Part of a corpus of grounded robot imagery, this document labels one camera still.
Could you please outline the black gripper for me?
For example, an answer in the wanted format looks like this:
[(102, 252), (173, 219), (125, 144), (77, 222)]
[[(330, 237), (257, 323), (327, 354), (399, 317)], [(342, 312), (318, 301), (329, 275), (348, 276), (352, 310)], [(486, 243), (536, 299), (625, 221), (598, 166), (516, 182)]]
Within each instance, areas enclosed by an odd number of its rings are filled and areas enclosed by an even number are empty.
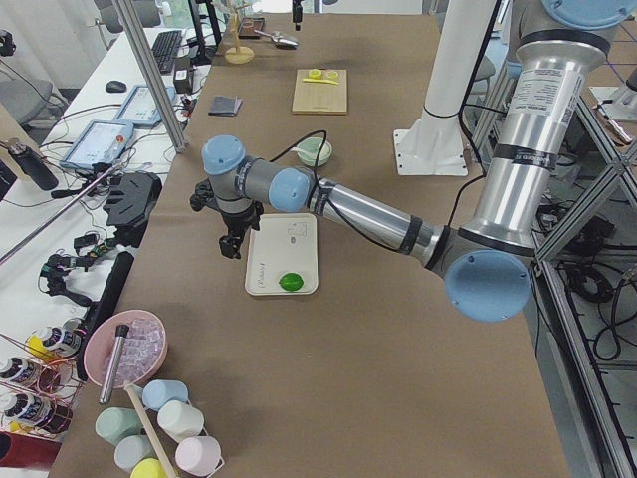
[(247, 209), (237, 212), (221, 212), (227, 234), (219, 238), (221, 254), (228, 259), (241, 258), (241, 246), (249, 229), (260, 230), (260, 218), (263, 214), (263, 204), (253, 201)]
[(303, 5), (302, 0), (293, 0), (293, 23), (296, 31), (301, 30), (302, 23), (302, 14), (303, 14)]

